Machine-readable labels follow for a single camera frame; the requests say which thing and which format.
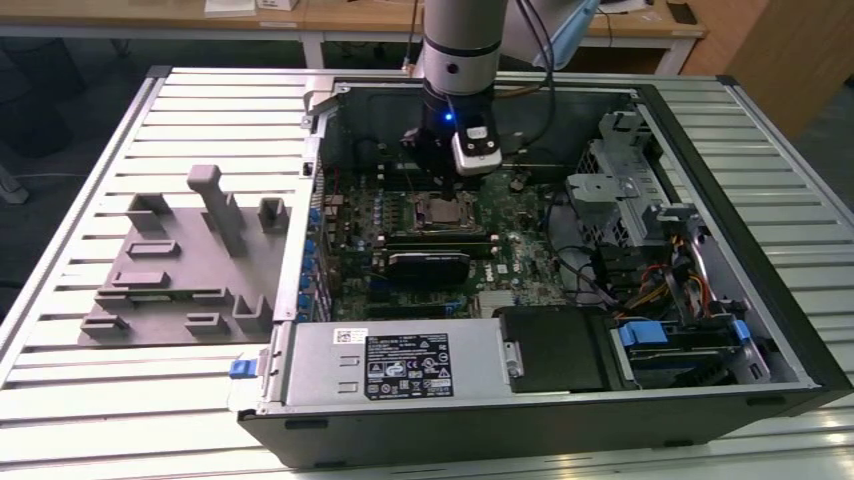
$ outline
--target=circuit board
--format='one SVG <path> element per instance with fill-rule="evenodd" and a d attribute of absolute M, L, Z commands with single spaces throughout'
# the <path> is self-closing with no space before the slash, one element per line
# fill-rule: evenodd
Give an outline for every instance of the circuit board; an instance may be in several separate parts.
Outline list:
<path fill-rule="evenodd" d="M 382 190 L 381 177 L 338 180 L 340 186 L 332 188 L 340 188 L 341 193 L 333 192 L 326 202 L 332 204 L 326 222 L 333 221 L 329 254 L 338 260 L 341 273 L 340 288 L 332 294 L 334 321 L 374 319 L 377 311 L 389 310 L 385 307 L 416 306 L 424 308 L 400 310 L 420 314 L 420 318 L 476 318 L 484 310 L 491 312 L 477 300 L 492 297 L 479 294 L 492 291 L 504 294 L 509 305 L 567 303 L 540 229 L 547 201 L 533 186 L 511 191 L 511 170 L 491 174 L 477 191 L 460 192 L 453 208 L 448 208 L 450 202 L 436 200 L 437 192 Z M 388 287 L 377 252 L 384 251 L 384 238 L 409 233 L 422 237 L 471 233 L 488 239 L 471 244 L 477 252 L 488 253 L 472 255 L 461 284 L 433 285 L 418 291 Z M 413 243 L 406 251 L 421 251 L 422 246 Z M 384 318 L 405 317 L 401 313 Z"/>

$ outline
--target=slotted metal surface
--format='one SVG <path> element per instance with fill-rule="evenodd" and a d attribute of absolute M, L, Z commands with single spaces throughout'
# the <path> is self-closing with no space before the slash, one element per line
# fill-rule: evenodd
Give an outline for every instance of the slotted metal surface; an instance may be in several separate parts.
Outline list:
<path fill-rule="evenodd" d="M 352 77 L 357 72 L 346 72 Z M 361 72 L 393 81 L 398 73 Z M 174 69 L 152 81 L 120 126 L 68 237 L 48 247 L 15 305 L 23 318 L 0 363 L 0 469 L 7 478 L 240 478 L 401 480 L 567 478 L 836 478 L 854 475 L 854 398 L 795 418 L 757 422 L 708 445 L 532 459 L 293 473 L 226 410 L 226 368 L 256 345 L 77 348 L 81 316 L 129 223 L 134 192 L 200 206 L 184 175 L 216 163 L 237 203 L 293 196 L 310 73 Z M 709 78 L 565 76 L 653 83 L 667 99 L 780 276 L 848 373 L 854 373 L 854 231 L 813 172 L 784 151 L 757 115 Z M 672 165 L 669 177 L 680 185 Z M 677 187 L 681 195 L 684 189 Z M 10 333 L 9 318 L 1 333 Z"/>

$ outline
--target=blue release tab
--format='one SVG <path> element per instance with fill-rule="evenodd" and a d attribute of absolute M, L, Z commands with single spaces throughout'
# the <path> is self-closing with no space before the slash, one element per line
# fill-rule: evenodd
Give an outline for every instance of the blue release tab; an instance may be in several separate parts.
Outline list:
<path fill-rule="evenodd" d="M 308 221 L 312 225 L 320 223 L 320 210 L 317 210 L 317 207 L 310 207 L 308 210 Z"/>
<path fill-rule="evenodd" d="M 228 369 L 228 378 L 238 380 L 244 378 L 254 378 L 257 376 L 257 359 L 234 360 L 230 362 Z"/>
<path fill-rule="evenodd" d="M 296 306 L 298 308 L 310 307 L 310 297 L 305 294 L 300 294 L 298 297 L 296 297 Z"/>
<path fill-rule="evenodd" d="M 667 343 L 664 327 L 653 320 L 631 321 L 619 328 L 617 332 L 624 347 L 631 347 L 636 343 Z"/>
<path fill-rule="evenodd" d="M 737 335 L 737 339 L 741 342 L 749 340 L 749 329 L 747 328 L 747 324 L 743 320 L 735 320 L 732 322 L 732 328 L 735 329 L 735 335 Z"/>

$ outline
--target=motherboard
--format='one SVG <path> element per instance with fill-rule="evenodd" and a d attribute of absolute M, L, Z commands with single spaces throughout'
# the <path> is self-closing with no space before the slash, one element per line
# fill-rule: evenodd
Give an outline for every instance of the motherboard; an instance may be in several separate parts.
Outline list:
<path fill-rule="evenodd" d="M 341 173 L 329 175 L 325 202 L 333 321 L 477 318 L 501 306 L 565 304 L 543 231 L 547 186 L 507 169 L 446 200 L 420 172 L 401 182 Z"/>

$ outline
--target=power supply label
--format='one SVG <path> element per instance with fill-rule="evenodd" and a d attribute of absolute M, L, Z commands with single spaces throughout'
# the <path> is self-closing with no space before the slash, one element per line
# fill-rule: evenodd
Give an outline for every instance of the power supply label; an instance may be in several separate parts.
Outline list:
<path fill-rule="evenodd" d="M 446 333 L 368 336 L 364 359 L 369 400 L 453 396 Z"/>

